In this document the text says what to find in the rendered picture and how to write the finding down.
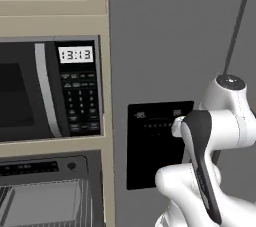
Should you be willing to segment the black microwave oven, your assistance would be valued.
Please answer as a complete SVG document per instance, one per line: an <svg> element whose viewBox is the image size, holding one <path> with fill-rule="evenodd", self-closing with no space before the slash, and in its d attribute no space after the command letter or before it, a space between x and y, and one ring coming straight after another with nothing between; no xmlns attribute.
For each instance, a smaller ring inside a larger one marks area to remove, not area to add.
<svg viewBox="0 0 256 227"><path fill-rule="evenodd" d="M35 48L45 44L60 138L102 133L99 37L0 38L0 141L55 138L38 81Z"/></svg>

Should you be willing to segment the grey oven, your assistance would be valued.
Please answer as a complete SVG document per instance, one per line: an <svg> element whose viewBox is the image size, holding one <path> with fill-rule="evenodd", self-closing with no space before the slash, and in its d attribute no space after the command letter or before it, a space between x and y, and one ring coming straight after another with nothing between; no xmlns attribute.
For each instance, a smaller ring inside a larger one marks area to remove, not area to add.
<svg viewBox="0 0 256 227"><path fill-rule="evenodd" d="M0 227L104 227L97 150L0 159Z"/></svg>

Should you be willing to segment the beige appliance cabinet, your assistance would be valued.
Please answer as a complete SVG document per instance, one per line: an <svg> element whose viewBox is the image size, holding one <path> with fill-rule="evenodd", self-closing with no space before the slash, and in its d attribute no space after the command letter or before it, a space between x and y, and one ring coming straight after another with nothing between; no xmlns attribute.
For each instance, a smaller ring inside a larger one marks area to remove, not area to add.
<svg viewBox="0 0 256 227"><path fill-rule="evenodd" d="M95 136L0 141L0 159L99 151L104 227L115 227L109 1L107 0L107 13L101 15L0 16L0 38L94 35L99 37L100 49L103 99L102 133Z"/></svg>

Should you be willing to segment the grey fridge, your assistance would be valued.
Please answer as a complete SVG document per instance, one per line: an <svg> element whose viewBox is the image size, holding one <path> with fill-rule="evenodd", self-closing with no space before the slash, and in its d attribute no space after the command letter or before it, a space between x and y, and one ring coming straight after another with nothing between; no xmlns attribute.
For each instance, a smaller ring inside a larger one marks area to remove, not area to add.
<svg viewBox="0 0 256 227"><path fill-rule="evenodd" d="M183 143L156 128L133 141L132 104L200 102L224 69L241 0L110 0L112 102L117 227L154 227L168 200L155 188L129 190L127 165L138 178L186 160ZM245 80L256 112L256 0L248 0L228 73Z"/></svg>

